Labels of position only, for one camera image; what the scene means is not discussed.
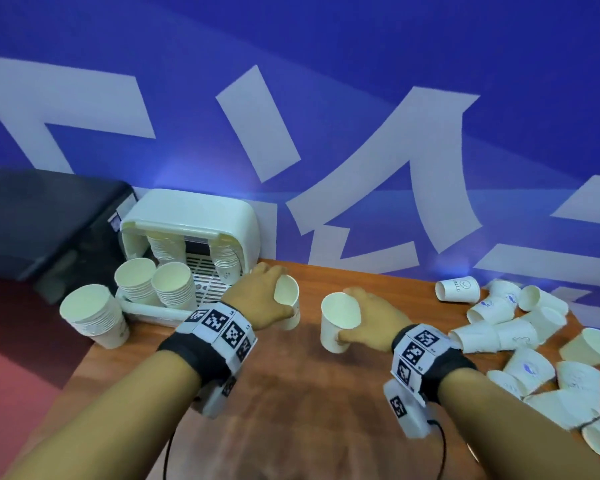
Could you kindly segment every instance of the wooden tabletop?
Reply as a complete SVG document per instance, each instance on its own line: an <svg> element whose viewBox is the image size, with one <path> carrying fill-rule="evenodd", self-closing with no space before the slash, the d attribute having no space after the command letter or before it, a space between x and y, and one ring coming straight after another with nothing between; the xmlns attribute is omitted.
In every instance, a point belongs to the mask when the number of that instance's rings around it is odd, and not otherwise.
<svg viewBox="0 0 600 480"><path fill-rule="evenodd" d="M434 479L442 455L439 435L407 439L384 398L382 385L391 378L391 356L356 344L341 355L327 352L320 344L320 303L329 293L362 286L412 321L445 333L468 323L465 313L470 306L439 302L433 283L284 265L300 285L300 325L292 331L258 332L258 345L218 419L192 411L185 415L171 450L168 478ZM569 314L568 325L538 352L559 362L558 349L581 329ZM132 326L128 343L118 349L94 345L23 451L76 416L172 332L140 323ZM473 354L471 359L486 372L502 369L511 354ZM552 388L554 384L544 386ZM444 478L486 478L448 416L437 406L436 412L448 439ZM579 433L574 436L582 441ZM161 478L161 468L160 459L150 478Z"/></svg>

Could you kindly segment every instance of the red floor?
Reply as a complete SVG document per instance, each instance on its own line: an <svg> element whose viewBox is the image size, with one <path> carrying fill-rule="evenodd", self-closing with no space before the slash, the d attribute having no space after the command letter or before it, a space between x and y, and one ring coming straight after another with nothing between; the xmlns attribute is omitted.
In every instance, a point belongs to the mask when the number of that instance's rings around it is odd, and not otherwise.
<svg viewBox="0 0 600 480"><path fill-rule="evenodd" d="M0 476L91 343L28 286L0 280Z"/></svg>

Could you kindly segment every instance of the hand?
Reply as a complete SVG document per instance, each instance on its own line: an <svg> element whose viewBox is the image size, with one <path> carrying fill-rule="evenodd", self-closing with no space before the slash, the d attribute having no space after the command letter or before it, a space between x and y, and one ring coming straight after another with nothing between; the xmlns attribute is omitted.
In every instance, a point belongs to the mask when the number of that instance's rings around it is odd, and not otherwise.
<svg viewBox="0 0 600 480"><path fill-rule="evenodd" d="M275 322L291 318L294 315L293 307L273 299L276 282L286 272L287 268L271 267L261 262L229 288L222 301L243 314L254 330L262 330Z"/></svg>
<svg viewBox="0 0 600 480"><path fill-rule="evenodd" d="M341 330L338 341L341 344L357 342L381 352L391 352L393 339L400 330L412 324L411 320L387 300L362 288L347 288L344 293L360 305L362 323L351 330Z"/></svg>

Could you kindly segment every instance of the blue wall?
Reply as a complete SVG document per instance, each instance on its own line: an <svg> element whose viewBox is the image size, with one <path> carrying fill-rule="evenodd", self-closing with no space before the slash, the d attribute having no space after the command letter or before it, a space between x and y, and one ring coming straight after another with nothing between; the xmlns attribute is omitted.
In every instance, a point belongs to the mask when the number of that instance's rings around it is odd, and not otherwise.
<svg viewBox="0 0 600 480"><path fill-rule="evenodd" d="M72 170L275 203L276 257L298 262L313 232L286 202L414 86L477 95L462 161L482 226L438 252L406 164L327 223L351 229L342 258L413 241L419 266L391 274L503 276L600 306L584 278L473 268L496 244L600 258L599 221L551 217L600 175L600 0L0 0L0 57L135 77L155 138L48 124ZM254 65L301 157L264 182L216 101ZM27 156L0 122L0 166Z"/></svg>

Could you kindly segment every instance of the forearm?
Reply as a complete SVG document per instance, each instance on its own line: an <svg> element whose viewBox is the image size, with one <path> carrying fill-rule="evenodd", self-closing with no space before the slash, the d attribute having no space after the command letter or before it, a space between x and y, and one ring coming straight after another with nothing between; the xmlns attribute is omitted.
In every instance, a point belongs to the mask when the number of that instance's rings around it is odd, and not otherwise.
<svg viewBox="0 0 600 480"><path fill-rule="evenodd" d="M438 395L494 478L600 480L600 459L584 443L483 374L454 371L442 381Z"/></svg>
<svg viewBox="0 0 600 480"><path fill-rule="evenodd" d="M200 389L199 375L161 351L24 457L5 480L145 478Z"/></svg>

